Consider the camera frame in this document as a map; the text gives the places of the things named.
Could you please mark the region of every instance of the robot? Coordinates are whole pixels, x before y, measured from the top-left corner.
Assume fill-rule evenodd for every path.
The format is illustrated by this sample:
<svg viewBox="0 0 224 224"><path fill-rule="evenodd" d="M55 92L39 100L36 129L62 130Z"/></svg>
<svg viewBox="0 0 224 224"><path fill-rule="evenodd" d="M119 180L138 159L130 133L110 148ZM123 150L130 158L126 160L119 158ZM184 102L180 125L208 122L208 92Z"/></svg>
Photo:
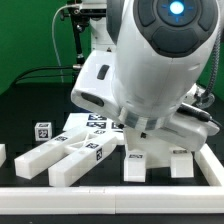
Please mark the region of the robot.
<svg viewBox="0 0 224 224"><path fill-rule="evenodd" d="M147 169L167 167L170 153L190 156L218 133L211 116L185 100L196 95L195 82L222 29L223 1L107 1L116 50L92 52L71 99L124 127L126 181L144 181L133 154L145 158ZM172 176L192 177L189 164Z"/></svg>

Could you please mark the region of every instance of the black surface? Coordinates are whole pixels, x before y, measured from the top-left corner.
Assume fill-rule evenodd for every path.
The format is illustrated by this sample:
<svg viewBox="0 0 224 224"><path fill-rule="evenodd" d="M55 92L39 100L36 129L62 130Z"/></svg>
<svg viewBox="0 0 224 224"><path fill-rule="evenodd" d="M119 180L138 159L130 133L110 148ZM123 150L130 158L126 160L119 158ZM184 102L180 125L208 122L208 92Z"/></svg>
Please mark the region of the black surface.
<svg viewBox="0 0 224 224"><path fill-rule="evenodd" d="M32 180L16 177L14 158L39 143L34 138L36 122L52 122L53 136L62 132L71 112L83 112L71 103L69 84L19 84L0 96L0 143L6 144L7 160L0 168L0 187L48 187L48 173ZM219 99L209 110L224 123L224 103ZM216 156L224 161L223 132L208 139ZM207 186L200 169L194 163L195 178L172 179L168 168L148 170L146 183L127 183L123 179L123 147L116 150L73 186ZM223 223L224 215L24 215L0 216L0 224L57 223Z"/></svg>

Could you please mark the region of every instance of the black and white cube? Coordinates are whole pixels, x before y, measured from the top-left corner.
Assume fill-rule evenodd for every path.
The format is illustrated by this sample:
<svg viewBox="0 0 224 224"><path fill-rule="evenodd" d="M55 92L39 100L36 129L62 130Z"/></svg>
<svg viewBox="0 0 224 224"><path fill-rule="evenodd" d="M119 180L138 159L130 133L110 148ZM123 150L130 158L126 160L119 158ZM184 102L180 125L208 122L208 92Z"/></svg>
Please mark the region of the black and white cube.
<svg viewBox="0 0 224 224"><path fill-rule="evenodd" d="M48 141L52 138L52 125L50 122L37 123L35 126L36 141Z"/></svg>

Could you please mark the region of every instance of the blue light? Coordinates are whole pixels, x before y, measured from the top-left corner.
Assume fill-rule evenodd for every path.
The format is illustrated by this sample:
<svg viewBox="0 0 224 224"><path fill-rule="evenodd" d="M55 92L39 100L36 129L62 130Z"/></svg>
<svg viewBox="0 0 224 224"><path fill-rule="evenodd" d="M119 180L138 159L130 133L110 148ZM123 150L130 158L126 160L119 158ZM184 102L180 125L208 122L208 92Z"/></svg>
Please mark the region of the blue light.
<svg viewBox="0 0 224 224"><path fill-rule="evenodd" d="M174 1L170 5L170 11L175 14L179 15L184 11L184 5L182 2Z"/></svg>

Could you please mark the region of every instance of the green backdrop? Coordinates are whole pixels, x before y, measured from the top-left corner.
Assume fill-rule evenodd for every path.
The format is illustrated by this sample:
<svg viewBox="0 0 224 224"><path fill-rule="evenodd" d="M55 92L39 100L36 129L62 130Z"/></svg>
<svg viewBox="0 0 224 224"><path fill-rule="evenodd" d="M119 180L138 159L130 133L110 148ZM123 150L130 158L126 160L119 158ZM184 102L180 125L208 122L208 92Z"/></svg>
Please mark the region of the green backdrop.
<svg viewBox="0 0 224 224"><path fill-rule="evenodd" d="M7 0L1 2L0 19L0 94L21 72L39 66L57 65L51 38L51 23L65 0ZM75 63L75 47L70 19L56 21L56 41L63 65ZM84 55L90 52L89 30L82 34ZM224 99L224 44L215 93ZM208 82L210 64L199 83ZM60 78L38 79L39 82L60 82Z"/></svg>

